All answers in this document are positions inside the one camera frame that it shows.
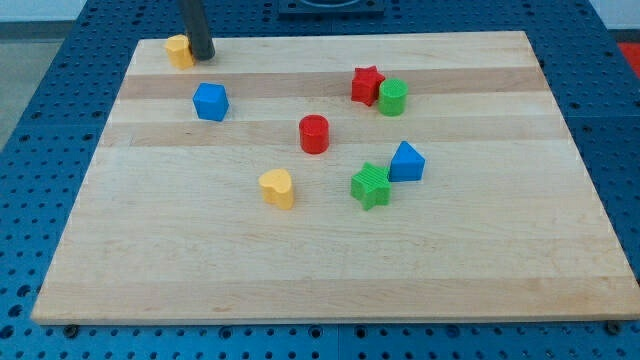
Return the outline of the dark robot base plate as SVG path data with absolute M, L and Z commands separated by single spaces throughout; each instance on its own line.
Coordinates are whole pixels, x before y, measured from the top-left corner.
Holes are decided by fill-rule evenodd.
M 382 14 L 385 0 L 277 0 L 279 15 Z

